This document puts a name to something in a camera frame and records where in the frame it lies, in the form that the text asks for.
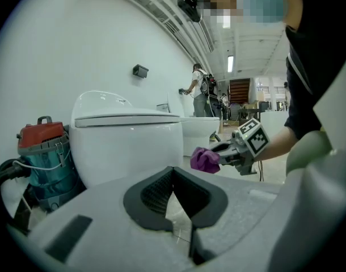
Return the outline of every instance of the backpack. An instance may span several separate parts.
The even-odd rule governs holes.
[[[198,70],[202,74],[202,85],[201,93],[205,96],[214,95],[214,87],[216,86],[216,81],[214,78],[211,78],[209,75],[204,74],[202,71]]]

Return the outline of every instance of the white shirt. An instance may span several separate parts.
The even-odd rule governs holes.
[[[205,75],[208,75],[204,70],[200,70],[202,73]],[[199,71],[194,71],[192,74],[192,81],[196,80],[198,81],[197,85],[195,86],[195,89],[193,90],[193,97],[197,97],[202,94],[201,92],[201,86],[202,86],[202,81],[203,81],[203,75]]]
[[[221,97],[222,103],[228,107],[229,106],[229,101],[226,96]]]

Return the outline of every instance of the purple cloth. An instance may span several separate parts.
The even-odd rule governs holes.
[[[191,168],[208,172],[216,173],[220,170],[218,161],[220,156],[210,149],[197,147],[191,157]]]

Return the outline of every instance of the red vacuum lid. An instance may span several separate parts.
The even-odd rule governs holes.
[[[47,119],[47,123],[42,124],[43,119]],[[16,137],[19,139],[18,148],[28,148],[63,135],[62,122],[52,122],[51,117],[44,116],[38,118],[37,125],[25,126]]]

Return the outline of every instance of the ceiling light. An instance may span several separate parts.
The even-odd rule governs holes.
[[[227,72],[232,73],[234,67],[234,56],[229,56],[227,58]]]
[[[223,16],[222,27],[223,28],[230,28],[231,27],[231,17],[230,16]]]

